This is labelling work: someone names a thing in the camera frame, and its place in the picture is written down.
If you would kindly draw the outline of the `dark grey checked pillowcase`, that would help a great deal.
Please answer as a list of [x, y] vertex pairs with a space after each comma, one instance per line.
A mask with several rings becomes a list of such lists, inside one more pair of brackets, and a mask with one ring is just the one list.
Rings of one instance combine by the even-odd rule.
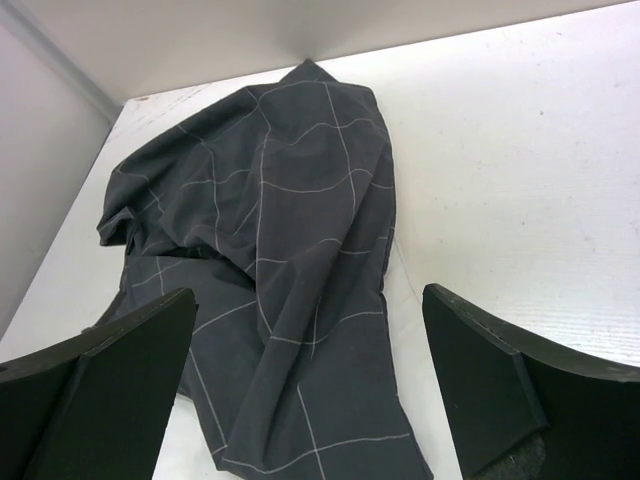
[[198, 305], [179, 391], [243, 479], [428, 479], [397, 393], [384, 275], [392, 146], [373, 92], [305, 61], [187, 118], [112, 172], [112, 321]]

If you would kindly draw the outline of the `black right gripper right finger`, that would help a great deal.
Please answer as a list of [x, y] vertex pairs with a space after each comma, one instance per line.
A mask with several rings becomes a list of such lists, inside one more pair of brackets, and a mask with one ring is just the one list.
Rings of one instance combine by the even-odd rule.
[[429, 284], [423, 318], [465, 479], [636, 479], [638, 368]]

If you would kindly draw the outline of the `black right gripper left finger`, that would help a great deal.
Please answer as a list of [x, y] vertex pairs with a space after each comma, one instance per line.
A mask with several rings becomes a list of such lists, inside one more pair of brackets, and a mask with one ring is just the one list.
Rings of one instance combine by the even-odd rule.
[[195, 317], [180, 288], [2, 363], [2, 478], [151, 478]]

